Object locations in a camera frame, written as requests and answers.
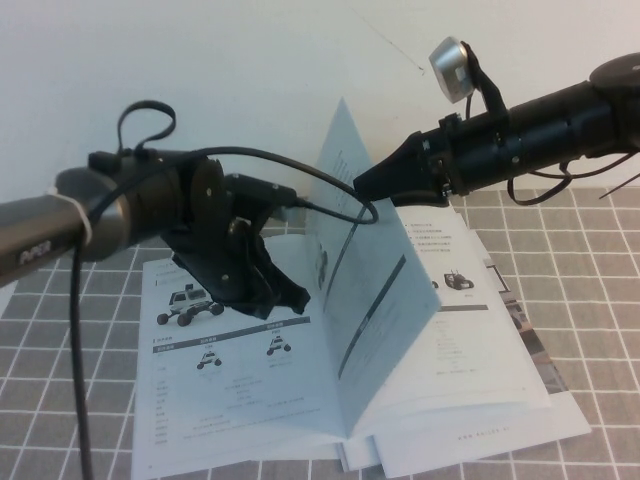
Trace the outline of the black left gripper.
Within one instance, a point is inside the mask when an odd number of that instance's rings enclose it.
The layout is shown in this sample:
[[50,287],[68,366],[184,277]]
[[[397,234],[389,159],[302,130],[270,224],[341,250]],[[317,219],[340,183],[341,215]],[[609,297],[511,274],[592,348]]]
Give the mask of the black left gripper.
[[[233,223],[221,232],[172,231],[173,261],[186,270],[215,302],[249,316],[268,316],[275,305],[272,289],[250,258],[251,227]],[[301,315],[308,291],[279,267],[272,268],[277,306]]]

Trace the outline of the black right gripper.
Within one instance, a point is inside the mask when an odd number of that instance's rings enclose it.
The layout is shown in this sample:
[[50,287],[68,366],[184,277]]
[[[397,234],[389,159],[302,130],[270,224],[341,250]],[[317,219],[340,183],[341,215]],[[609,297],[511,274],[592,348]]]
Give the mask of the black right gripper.
[[409,135],[386,159],[353,180],[355,191],[370,201],[390,198],[395,207],[448,207],[451,195],[468,195],[454,155],[461,124],[461,116],[453,113],[436,129]]

